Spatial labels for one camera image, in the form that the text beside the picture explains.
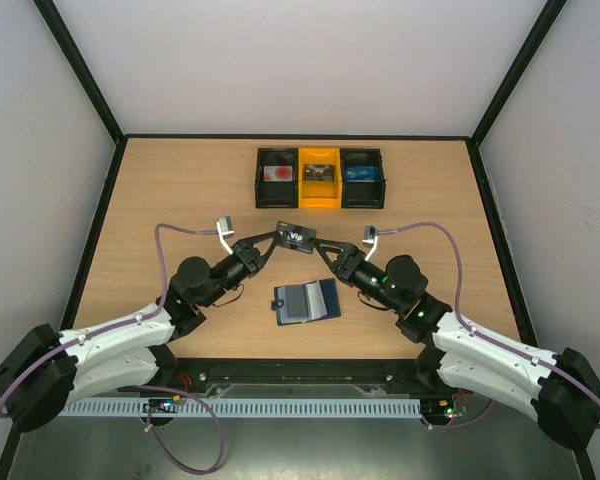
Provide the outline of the black vip card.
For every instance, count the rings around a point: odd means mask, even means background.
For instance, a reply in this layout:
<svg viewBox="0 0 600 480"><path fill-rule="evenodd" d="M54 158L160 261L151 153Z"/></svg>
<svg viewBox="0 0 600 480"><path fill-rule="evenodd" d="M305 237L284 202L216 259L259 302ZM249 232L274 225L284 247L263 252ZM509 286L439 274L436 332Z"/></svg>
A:
<svg viewBox="0 0 600 480"><path fill-rule="evenodd" d="M278 221L276 224L276 244L288 250L312 254L317 231L305 226Z"/></svg>
<svg viewBox="0 0 600 480"><path fill-rule="evenodd" d="M305 164L303 180L308 182L333 182L335 166L333 164Z"/></svg>

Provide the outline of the navy blue card holder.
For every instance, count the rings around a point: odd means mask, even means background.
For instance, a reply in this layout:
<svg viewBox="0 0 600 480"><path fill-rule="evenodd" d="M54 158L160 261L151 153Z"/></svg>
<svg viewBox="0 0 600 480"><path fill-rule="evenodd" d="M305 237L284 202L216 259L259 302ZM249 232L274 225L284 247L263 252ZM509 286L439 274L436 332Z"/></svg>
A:
<svg viewBox="0 0 600 480"><path fill-rule="evenodd" d="M271 310L278 326L306 324L341 316L334 278L274 288Z"/></svg>

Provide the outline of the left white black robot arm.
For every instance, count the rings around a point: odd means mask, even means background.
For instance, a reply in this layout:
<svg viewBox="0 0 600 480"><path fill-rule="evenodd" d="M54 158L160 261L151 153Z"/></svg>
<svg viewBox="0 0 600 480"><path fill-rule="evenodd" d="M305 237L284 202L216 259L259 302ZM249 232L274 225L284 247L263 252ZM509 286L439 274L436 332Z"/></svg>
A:
<svg viewBox="0 0 600 480"><path fill-rule="evenodd" d="M91 327L29 330L0 363L0 418L20 433L36 430L83 398L168 380L168 344L206 319L204 309L259 273L279 236L271 231L226 245L210 265L200 256L163 273L160 296L145 307Z"/></svg>

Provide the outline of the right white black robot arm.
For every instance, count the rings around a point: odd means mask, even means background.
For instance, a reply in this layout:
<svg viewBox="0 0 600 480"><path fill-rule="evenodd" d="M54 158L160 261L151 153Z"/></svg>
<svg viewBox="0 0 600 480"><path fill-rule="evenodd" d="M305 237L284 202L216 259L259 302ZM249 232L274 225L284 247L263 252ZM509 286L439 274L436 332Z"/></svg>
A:
<svg viewBox="0 0 600 480"><path fill-rule="evenodd" d="M316 249L338 280L395 313L401 333L423 345L416 367L423 389L446 385L482 395L526 415L573 451L600 430L600 378L580 352L523 344L468 319L428 293L409 255L379 268L349 242L319 239Z"/></svg>

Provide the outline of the blue card in bin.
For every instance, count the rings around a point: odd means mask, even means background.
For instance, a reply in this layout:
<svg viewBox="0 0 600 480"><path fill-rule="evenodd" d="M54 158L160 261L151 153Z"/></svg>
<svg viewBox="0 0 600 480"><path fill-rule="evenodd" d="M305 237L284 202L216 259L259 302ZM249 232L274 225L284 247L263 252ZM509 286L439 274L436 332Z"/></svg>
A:
<svg viewBox="0 0 600 480"><path fill-rule="evenodd" d="M378 169L373 165L349 166L344 173L347 182L374 182L378 178Z"/></svg>

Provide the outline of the black VIP card in bin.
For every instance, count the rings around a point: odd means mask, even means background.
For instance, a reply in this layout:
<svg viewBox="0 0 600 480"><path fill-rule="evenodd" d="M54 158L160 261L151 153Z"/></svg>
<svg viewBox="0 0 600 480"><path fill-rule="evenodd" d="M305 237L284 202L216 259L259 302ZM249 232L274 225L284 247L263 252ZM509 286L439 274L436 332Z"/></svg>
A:
<svg viewBox="0 0 600 480"><path fill-rule="evenodd" d="M333 182L335 166L333 164L305 164L303 180L308 182Z"/></svg>

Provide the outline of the red white card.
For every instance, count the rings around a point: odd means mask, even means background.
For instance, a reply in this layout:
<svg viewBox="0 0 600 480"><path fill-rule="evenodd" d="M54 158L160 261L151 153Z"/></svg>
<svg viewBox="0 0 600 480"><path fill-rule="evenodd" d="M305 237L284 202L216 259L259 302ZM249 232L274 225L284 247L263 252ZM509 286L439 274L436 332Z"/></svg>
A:
<svg viewBox="0 0 600 480"><path fill-rule="evenodd" d="M294 178L291 166L264 166L262 179L265 182L290 182Z"/></svg>

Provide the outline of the left black bin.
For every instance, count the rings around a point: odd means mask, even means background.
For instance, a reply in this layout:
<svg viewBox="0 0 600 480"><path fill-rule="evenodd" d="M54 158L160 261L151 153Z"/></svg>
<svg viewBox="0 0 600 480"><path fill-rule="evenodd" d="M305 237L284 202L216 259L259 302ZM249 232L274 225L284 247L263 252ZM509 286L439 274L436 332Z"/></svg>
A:
<svg viewBox="0 0 600 480"><path fill-rule="evenodd" d="M259 148L254 182L255 206L258 209L297 208L298 173L298 148Z"/></svg>

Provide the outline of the black bin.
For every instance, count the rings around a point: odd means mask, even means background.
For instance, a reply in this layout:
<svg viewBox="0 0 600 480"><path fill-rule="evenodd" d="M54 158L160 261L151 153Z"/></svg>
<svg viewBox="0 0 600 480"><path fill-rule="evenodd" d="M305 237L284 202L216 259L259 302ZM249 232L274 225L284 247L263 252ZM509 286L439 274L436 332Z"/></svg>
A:
<svg viewBox="0 0 600 480"><path fill-rule="evenodd" d="M254 182L255 206L258 209L297 208L298 173L298 148L259 148Z"/></svg>
<svg viewBox="0 0 600 480"><path fill-rule="evenodd" d="M340 166L342 208L384 208L386 179L380 149L341 148Z"/></svg>

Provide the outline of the yellow middle bin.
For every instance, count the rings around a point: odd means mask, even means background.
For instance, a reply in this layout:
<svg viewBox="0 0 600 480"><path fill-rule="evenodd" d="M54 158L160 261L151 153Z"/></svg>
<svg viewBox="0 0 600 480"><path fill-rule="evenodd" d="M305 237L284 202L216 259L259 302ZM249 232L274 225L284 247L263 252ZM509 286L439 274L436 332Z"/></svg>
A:
<svg viewBox="0 0 600 480"><path fill-rule="evenodd" d="M299 149L298 192L300 208L341 208L342 173L338 148Z"/></svg>

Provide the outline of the right black bin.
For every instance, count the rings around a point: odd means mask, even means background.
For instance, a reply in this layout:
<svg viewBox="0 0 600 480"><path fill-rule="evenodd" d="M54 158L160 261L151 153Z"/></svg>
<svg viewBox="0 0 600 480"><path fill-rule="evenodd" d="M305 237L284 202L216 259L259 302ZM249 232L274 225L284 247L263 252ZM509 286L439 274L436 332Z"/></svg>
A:
<svg viewBox="0 0 600 480"><path fill-rule="evenodd" d="M341 148L340 166L342 208L384 208L386 179L380 149Z"/></svg>

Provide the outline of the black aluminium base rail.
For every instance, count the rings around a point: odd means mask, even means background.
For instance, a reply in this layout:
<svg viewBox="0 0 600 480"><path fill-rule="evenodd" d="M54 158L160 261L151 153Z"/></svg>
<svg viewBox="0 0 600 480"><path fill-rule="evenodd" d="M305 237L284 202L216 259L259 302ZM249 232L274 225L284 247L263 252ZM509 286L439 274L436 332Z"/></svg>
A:
<svg viewBox="0 0 600 480"><path fill-rule="evenodd" d="M414 397L451 396L453 387L429 387L416 374L416 363L402 360L281 360L180 358L149 382L206 393L220 385L378 386L388 394Z"/></svg>

